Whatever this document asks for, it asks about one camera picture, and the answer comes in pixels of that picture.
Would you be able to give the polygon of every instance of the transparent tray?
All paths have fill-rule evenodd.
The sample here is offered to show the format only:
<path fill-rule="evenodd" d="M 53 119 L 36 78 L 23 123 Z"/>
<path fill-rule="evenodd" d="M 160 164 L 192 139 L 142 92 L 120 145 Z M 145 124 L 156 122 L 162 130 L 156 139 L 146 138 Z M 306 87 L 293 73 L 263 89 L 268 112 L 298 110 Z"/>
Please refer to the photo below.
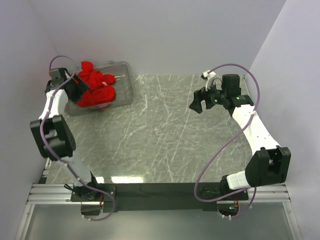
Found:
<path fill-rule="evenodd" d="M 135 87 L 130 66 L 127 62 L 110 61 L 106 65 L 94 66 L 93 69 L 100 71 L 103 74 L 111 74 L 115 76 L 115 82 L 112 84 L 115 89 L 114 100 L 112 102 L 87 107 L 81 107 L 69 101 L 64 109 L 67 114 L 71 116 L 82 115 L 92 111 L 102 111 L 109 108 L 129 105 L 133 102 L 135 96 Z M 81 72 L 81 68 L 77 69 L 76 71 L 76 73 L 79 72 Z"/>

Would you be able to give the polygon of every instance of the red cloth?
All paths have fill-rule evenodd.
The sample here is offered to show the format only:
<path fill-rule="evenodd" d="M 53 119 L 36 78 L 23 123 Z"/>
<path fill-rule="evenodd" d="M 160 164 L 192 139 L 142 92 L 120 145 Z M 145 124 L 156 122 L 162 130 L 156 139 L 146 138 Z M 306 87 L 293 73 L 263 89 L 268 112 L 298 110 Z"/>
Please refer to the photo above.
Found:
<path fill-rule="evenodd" d="M 111 74 L 103 75 L 102 72 L 94 70 L 92 62 L 83 61 L 81 63 L 82 71 L 78 76 L 91 88 L 81 96 L 82 99 L 76 104 L 80 107 L 88 107 L 97 104 L 112 102 L 116 91 L 113 84 L 116 80 Z"/>

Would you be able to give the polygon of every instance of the gray plastic container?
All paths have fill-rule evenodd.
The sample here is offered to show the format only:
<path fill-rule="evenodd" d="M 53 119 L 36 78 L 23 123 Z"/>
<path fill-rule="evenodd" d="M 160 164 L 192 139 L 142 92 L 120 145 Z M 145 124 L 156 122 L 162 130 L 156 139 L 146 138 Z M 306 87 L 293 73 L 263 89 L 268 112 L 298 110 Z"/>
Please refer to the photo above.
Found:
<path fill-rule="evenodd" d="M 135 87 L 130 66 L 127 62 L 110 61 L 106 65 L 94 66 L 93 69 L 100 71 L 103 74 L 111 74 L 115 76 L 115 83 L 112 84 L 115 89 L 114 100 L 112 102 L 87 107 L 81 107 L 69 101 L 64 109 L 67 114 L 71 116 L 83 115 L 93 111 L 102 111 L 109 108 L 129 105 L 133 102 L 135 96 Z"/>

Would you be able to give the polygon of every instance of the red towel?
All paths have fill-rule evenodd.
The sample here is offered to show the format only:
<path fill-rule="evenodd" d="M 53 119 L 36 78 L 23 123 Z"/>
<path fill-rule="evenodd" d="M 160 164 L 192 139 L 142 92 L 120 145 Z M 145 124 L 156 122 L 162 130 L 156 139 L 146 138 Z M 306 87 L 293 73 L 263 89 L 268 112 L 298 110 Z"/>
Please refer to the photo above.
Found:
<path fill-rule="evenodd" d="M 82 99 L 76 104 L 80 107 L 88 107 L 97 104 L 112 102 L 115 98 L 115 88 L 110 84 L 115 82 L 115 76 L 103 75 L 102 72 L 94 70 L 92 62 L 83 61 L 82 71 L 78 76 L 91 88 L 81 96 Z"/>

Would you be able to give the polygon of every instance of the marble table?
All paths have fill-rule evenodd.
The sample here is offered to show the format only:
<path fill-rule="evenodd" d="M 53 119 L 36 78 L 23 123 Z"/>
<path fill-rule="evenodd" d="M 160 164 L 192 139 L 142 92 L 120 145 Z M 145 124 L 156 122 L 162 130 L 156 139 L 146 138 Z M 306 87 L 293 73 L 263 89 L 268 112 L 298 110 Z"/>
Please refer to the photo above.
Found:
<path fill-rule="evenodd" d="M 78 157 L 105 183 L 194 182 L 240 127 L 220 105 L 201 114 L 189 110 L 193 92 L 205 84 L 199 75 L 133 77 L 136 97 L 131 105 L 65 116 Z M 242 94 L 248 94 L 244 76 L 240 86 Z M 216 158 L 202 181 L 219 182 L 223 175 L 243 170 L 251 156 L 242 134 Z M 70 183 L 70 178 L 53 162 L 46 183 Z"/>

